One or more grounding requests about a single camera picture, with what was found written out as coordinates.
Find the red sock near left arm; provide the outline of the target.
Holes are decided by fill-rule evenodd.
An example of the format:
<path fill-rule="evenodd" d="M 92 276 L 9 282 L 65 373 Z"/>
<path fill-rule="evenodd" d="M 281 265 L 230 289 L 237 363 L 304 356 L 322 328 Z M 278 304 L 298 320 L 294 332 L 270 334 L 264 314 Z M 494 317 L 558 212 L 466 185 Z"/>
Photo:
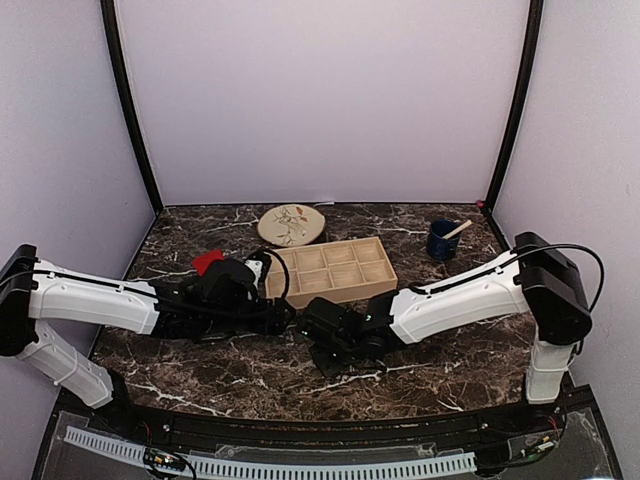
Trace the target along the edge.
<path fill-rule="evenodd" d="M 201 254 L 193 259 L 192 266 L 198 276 L 202 277 L 209 269 L 212 263 L 224 260 L 224 254 L 220 249 L 212 250 Z"/>

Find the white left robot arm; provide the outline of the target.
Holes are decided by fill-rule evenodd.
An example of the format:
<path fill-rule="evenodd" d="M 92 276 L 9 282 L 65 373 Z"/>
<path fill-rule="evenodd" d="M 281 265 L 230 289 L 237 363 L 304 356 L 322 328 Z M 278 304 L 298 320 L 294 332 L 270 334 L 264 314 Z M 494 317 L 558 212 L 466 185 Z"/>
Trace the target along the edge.
<path fill-rule="evenodd" d="M 201 342 L 236 333 L 280 335 L 295 317 L 289 291 L 260 294 L 273 263 L 259 249 L 244 260 L 219 250 L 196 257 L 180 283 L 117 281 L 58 267 L 22 245 L 1 270 L 1 354 L 28 363 L 78 397 L 120 436 L 141 427 L 122 377 L 100 367 L 55 333 L 49 320 L 127 330 L 159 339 Z"/>

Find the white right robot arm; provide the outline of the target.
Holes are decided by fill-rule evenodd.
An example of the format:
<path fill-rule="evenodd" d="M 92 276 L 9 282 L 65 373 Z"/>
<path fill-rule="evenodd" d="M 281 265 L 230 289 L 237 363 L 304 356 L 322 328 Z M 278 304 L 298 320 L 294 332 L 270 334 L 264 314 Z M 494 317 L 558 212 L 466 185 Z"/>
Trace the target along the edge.
<path fill-rule="evenodd" d="M 568 243 L 550 244 L 534 232 L 488 263 L 424 286 L 379 294 L 363 313 L 320 297 L 303 310 L 297 330 L 313 343 L 316 366 L 327 376 L 359 360 L 418 344 L 436 334 L 502 315 L 533 315 L 536 327 L 524 398 L 510 413 L 521 434 L 549 416 L 565 373 L 593 327 L 599 299 L 588 298 Z"/>

